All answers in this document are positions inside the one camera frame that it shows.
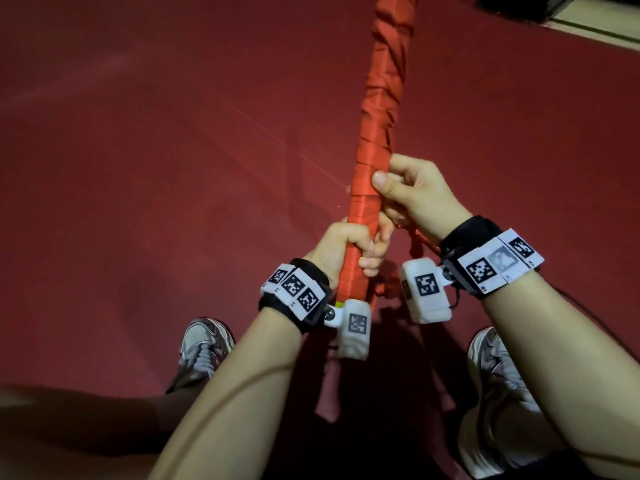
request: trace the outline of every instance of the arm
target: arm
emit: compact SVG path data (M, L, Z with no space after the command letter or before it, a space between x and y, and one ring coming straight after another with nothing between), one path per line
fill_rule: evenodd
M373 186L396 223L443 240L471 213L427 161L394 155ZM640 475L640 365L537 273L483 300L532 395L592 471Z
M375 276L393 224L383 214L372 242L366 226L336 223L305 259L337 286L346 243L364 251L360 266ZM269 459L302 334L284 315L263 308L204 387L160 455L152 480L258 479Z

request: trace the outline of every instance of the person's right hand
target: person's right hand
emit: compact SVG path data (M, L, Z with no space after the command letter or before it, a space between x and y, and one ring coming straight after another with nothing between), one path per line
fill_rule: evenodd
M377 171L371 184L384 197L383 211L397 225L412 219L438 244L473 217L455 198L435 163L394 153L389 173Z

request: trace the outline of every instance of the forearm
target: forearm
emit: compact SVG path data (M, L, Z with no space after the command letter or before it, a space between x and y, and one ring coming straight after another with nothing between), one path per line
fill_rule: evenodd
M568 443L600 474L637 476L638 469L613 461L640 461L640 366L634 359L537 273L483 304L533 396Z
M150 478L260 478L301 341L292 322L263 309L182 420Z

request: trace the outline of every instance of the wristband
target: wristband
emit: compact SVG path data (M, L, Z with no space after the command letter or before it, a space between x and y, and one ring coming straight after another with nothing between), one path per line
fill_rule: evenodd
M454 286L483 299L537 268L540 256L513 229L503 232L482 216L460 224L440 243L442 263L456 279Z
M311 261L299 258L278 266L260 293L258 311L268 306L302 333L323 324L324 309L332 295L327 275Z

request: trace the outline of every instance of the hand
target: hand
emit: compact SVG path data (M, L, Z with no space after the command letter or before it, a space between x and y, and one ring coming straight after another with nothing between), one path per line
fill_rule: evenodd
M329 226L316 249L307 254L305 259L324 271L329 277L329 286L334 290L338 286L347 242L350 242L362 250L358 265L366 276L373 278L378 274L378 268L384 261L393 231L393 222L380 212L378 233L372 241L367 226L348 223L345 217L340 222Z
M386 199L383 211L396 225L413 220L434 244L473 214L458 202L435 163L397 153L389 173L377 171L371 184Z

